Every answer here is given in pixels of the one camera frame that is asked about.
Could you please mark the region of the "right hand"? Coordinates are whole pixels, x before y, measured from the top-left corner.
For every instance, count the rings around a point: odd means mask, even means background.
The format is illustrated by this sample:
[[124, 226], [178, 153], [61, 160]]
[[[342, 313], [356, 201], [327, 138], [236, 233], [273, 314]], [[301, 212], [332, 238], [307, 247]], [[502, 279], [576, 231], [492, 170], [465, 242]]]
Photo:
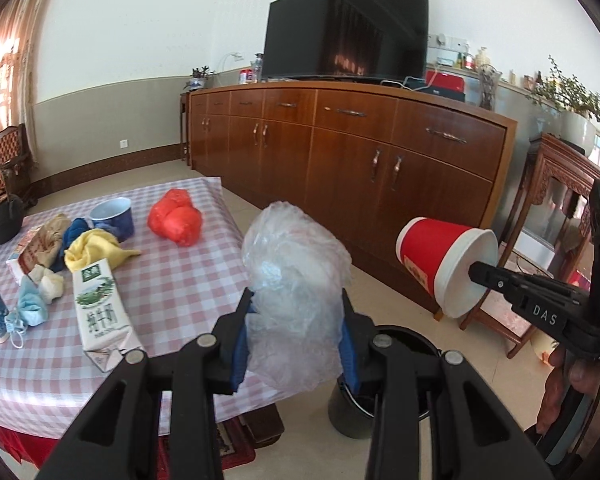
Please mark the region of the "right hand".
[[556, 422], [562, 399], [569, 387], [586, 396], [594, 396], [600, 385], [600, 361], [577, 360], [567, 365], [566, 354], [566, 349], [558, 346], [548, 359], [553, 370], [545, 382], [539, 413], [536, 416], [535, 429], [538, 434], [546, 434], [548, 428]]

